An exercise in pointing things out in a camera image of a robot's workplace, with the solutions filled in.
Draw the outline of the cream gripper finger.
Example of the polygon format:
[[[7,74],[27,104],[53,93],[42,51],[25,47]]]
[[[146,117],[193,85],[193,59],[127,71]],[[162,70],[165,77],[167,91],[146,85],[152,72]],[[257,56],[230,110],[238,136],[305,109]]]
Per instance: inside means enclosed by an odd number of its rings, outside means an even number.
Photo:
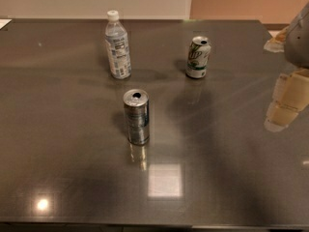
[[[283,52],[287,31],[288,28],[285,27],[281,31],[277,32],[270,40],[265,43],[264,50],[274,53]]]
[[[265,128],[271,132],[282,131],[308,105],[309,70],[297,69],[290,74],[281,73],[267,110]]]

